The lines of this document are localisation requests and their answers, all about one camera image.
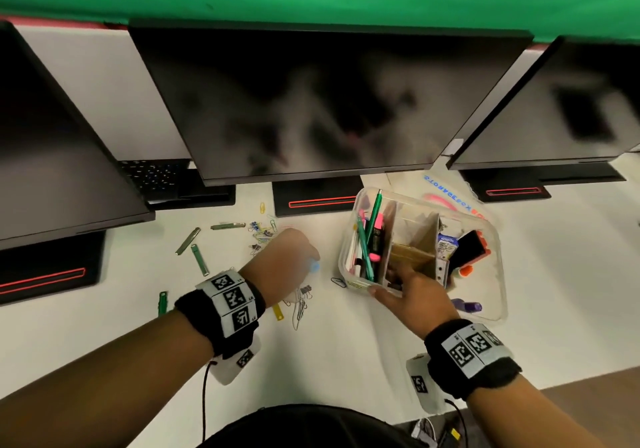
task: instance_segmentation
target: transparent box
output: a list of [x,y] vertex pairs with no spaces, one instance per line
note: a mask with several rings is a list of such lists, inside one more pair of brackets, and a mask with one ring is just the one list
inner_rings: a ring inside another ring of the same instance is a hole
[[420,201],[394,192],[382,191],[380,211],[385,217],[385,247],[382,260],[378,266],[378,283],[371,282],[353,272],[354,247],[358,241],[356,232],[356,215],[364,210],[367,218],[371,215],[378,188],[364,188],[356,197],[349,223],[344,232],[342,248],[338,258],[340,274],[348,288],[365,290],[372,284],[383,286],[390,292],[400,296],[401,292],[390,287],[385,278],[392,242],[403,244],[410,242],[412,235],[424,228],[434,213],[444,220],[460,222],[465,232],[479,231],[486,241],[489,254],[473,264],[473,271],[466,277],[459,273],[451,275],[451,287],[447,288],[450,298],[461,298],[464,301],[476,301],[482,305],[482,311],[476,313],[460,312],[460,316],[469,320],[492,325],[501,323],[507,318],[507,299],[500,255],[500,239],[492,224],[484,219],[453,211],[438,204]]

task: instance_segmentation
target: purple marker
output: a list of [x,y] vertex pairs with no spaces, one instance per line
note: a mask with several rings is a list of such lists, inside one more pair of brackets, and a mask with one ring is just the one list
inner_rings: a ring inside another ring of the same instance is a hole
[[482,305],[477,301],[465,301],[461,298],[453,298],[451,300],[456,310],[466,313],[477,313],[482,311]]

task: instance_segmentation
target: forearm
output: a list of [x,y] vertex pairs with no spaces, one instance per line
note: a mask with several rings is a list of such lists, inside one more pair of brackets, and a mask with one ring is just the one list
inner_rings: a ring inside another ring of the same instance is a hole
[[498,448],[604,448],[523,376],[500,389],[476,389],[467,405]]
[[174,310],[2,399],[0,445],[126,446],[212,356]]

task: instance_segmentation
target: pink highlighter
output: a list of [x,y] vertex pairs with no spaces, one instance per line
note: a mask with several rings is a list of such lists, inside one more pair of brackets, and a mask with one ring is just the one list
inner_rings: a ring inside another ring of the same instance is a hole
[[384,216],[378,213],[376,221],[373,223],[373,231],[371,232],[371,240],[369,242],[369,259],[372,262],[380,262],[382,259],[382,251],[385,247],[385,238],[383,234]]

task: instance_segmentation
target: black wristband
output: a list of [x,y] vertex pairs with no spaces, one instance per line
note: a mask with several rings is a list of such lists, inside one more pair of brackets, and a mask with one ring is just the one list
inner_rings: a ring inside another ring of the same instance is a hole
[[[476,324],[478,328],[473,334],[479,335],[479,344],[474,341],[475,346],[472,346],[468,343],[468,339],[460,338],[460,343],[450,350],[443,347],[443,342],[471,324],[471,321],[465,319],[451,320],[438,326],[424,339],[424,345],[431,357],[428,367],[432,379],[444,392],[456,399],[462,398],[464,401],[476,388],[506,386],[522,372],[520,366],[508,356],[496,358],[484,365],[479,355],[488,353],[492,348],[505,347],[495,335],[480,324]],[[480,366],[484,365],[484,367],[468,377],[462,369],[472,361],[480,362]]]
[[[264,298],[252,283],[246,280],[244,282],[252,291],[257,317],[260,318],[265,311]],[[196,289],[181,296],[175,302],[175,308],[187,317],[195,330],[209,339],[214,355],[222,355],[223,359],[228,359],[248,348],[253,341],[253,332],[259,326],[259,323],[254,321],[225,337],[220,314],[211,297],[202,289]]]

